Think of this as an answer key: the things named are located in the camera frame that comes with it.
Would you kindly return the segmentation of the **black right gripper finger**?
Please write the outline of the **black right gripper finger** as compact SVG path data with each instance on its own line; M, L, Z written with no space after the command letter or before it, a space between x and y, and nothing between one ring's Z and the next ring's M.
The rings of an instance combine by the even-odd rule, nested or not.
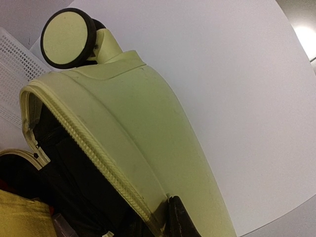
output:
M170 237L200 236L179 196L168 200L168 227Z

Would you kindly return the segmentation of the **pale green hard-shell suitcase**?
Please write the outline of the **pale green hard-shell suitcase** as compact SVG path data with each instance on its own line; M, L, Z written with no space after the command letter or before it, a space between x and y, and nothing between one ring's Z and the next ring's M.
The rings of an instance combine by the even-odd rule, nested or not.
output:
M169 237L179 196L200 237L236 235L172 89L77 8L40 37L50 72L20 90L29 150L2 149L0 191L45 203L56 237Z

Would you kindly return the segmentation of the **yellow cloth garment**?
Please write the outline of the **yellow cloth garment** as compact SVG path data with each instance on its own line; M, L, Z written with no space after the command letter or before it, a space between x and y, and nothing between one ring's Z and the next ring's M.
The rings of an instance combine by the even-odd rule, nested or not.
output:
M0 192L2 237L55 237L47 204L6 191Z

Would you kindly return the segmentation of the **white perforated plastic basket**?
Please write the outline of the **white perforated plastic basket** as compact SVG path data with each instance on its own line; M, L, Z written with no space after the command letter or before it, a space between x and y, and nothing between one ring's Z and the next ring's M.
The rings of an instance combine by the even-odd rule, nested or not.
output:
M0 29L0 117L20 128L20 90L50 72L39 58L4 28Z

